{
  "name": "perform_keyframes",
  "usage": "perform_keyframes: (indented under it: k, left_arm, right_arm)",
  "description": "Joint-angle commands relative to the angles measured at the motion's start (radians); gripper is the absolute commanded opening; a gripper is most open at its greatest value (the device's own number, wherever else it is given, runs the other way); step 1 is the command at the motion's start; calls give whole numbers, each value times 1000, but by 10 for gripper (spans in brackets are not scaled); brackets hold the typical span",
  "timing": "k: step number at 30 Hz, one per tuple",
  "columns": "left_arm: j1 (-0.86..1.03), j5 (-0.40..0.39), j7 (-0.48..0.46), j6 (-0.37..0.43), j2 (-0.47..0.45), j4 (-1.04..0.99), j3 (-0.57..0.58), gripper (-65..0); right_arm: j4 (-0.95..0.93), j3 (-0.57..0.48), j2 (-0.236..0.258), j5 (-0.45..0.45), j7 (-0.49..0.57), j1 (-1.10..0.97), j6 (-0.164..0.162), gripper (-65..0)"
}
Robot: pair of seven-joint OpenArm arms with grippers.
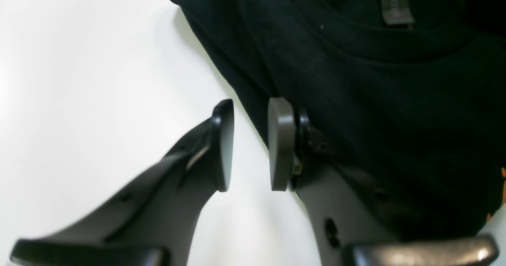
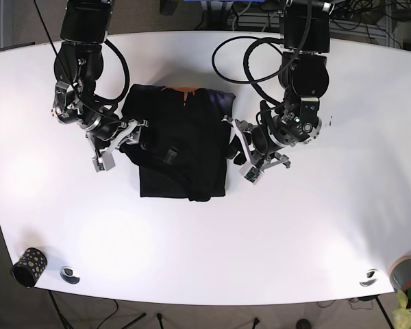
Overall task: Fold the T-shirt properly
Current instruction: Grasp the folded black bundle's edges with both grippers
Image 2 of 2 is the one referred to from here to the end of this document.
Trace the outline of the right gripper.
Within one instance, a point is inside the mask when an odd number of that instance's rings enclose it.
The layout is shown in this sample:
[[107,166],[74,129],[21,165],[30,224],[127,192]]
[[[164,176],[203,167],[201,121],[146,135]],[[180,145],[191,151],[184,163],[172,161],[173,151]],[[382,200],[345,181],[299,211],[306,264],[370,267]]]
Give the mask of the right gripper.
[[121,121],[115,114],[91,112],[85,114],[86,138],[94,152],[95,171],[109,171],[115,167],[113,152],[126,145],[129,157],[155,157],[158,154],[159,134],[147,129],[146,119]]

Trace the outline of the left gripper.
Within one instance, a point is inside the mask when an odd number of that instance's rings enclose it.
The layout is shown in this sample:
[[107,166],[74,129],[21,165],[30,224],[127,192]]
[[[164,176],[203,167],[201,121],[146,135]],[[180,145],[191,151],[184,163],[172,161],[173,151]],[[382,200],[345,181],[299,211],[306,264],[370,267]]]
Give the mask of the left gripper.
[[226,158],[241,166],[240,174],[252,184],[271,167],[290,168],[290,159],[281,150],[307,144],[319,136],[318,111],[318,103],[281,103],[272,107],[261,103],[254,124],[225,115],[222,121],[234,130]]

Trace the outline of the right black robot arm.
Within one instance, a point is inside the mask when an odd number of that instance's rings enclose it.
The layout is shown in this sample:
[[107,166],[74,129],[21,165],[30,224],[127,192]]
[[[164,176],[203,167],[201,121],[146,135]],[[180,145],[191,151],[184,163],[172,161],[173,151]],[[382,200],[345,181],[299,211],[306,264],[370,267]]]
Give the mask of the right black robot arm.
[[[85,131],[94,152],[96,171],[115,166],[118,150],[143,168],[155,167],[149,120],[143,114],[118,117],[116,110],[126,97],[142,95],[146,88],[131,86],[129,68],[119,49],[107,39],[113,1],[68,1],[62,23],[60,49],[54,51],[56,78],[52,114],[60,123],[76,123]],[[96,94],[104,68],[102,46],[118,57],[124,74],[121,94],[108,99]]]

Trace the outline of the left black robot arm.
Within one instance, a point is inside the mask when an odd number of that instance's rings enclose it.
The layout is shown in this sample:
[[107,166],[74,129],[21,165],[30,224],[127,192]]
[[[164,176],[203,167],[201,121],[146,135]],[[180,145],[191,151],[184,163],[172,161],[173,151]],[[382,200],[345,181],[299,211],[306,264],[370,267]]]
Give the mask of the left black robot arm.
[[[261,97],[256,123],[229,116],[223,120],[235,133],[227,158],[241,167],[241,175],[252,184],[266,169],[290,167],[281,149],[307,144],[319,136],[320,99],[329,86],[325,55],[330,51],[329,19],[334,6],[333,1],[286,1],[279,20],[283,37],[254,37],[244,54],[244,84]],[[276,72],[256,79],[249,61],[261,45],[282,46],[282,63]]]

